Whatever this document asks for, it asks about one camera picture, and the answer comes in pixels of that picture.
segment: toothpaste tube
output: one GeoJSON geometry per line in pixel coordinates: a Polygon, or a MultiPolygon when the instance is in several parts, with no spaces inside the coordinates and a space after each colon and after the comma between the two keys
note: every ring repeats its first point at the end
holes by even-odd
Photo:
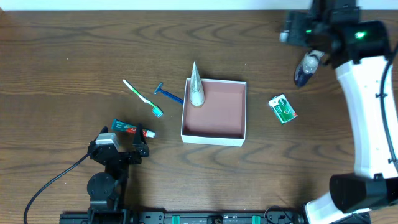
{"type": "MultiPolygon", "coordinates": [[[[117,119],[113,119],[113,123],[112,123],[111,129],[115,130],[115,131],[124,131],[124,132],[127,132],[127,133],[133,133],[134,134],[136,132],[137,127],[135,127],[134,125],[131,125],[131,124],[127,124],[127,123],[125,123],[123,121],[120,121],[120,120],[117,120],[117,119]]],[[[142,132],[144,133],[145,137],[150,137],[150,138],[155,137],[155,132],[153,132],[153,131],[142,129],[142,132]]]]}

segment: white box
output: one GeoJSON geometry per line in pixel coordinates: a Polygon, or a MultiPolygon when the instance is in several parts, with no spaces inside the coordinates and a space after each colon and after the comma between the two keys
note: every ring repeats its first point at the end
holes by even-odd
{"type": "Polygon", "coordinates": [[[190,102],[185,82],[181,138],[184,143],[242,146],[246,139],[246,82],[201,79],[205,103],[190,102]]]}

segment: green connector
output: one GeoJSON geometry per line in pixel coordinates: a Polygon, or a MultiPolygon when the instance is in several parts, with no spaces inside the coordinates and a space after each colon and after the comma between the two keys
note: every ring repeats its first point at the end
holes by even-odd
{"type": "Polygon", "coordinates": [[[261,224],[261,216],[253,215],[253,223],[252,224],[261,224]]]}
{"type": "Polygon", "coordinates": [[[179,215],[172,216],[172,224],[180,224],[180,216],[179,215]]]}

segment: toothpaste cap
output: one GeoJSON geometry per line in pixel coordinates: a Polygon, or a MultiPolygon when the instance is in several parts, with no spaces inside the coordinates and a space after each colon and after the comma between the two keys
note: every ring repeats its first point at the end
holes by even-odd
{"type": "Polygon", "coordinates": [[[154,138],[155,137],[155,132],[147,131],[147,137],[154,138]]]}

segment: green box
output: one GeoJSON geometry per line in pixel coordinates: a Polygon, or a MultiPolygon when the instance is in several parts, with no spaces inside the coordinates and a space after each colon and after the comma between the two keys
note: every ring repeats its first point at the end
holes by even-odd
{"type": "Polygon", "coordinates": [[[284,94],[273,97],[273,99],[268,102],[268,105],[272,108],[281,124],[288,123],[297,117],[297,113],[286,100],[284,94]]]}

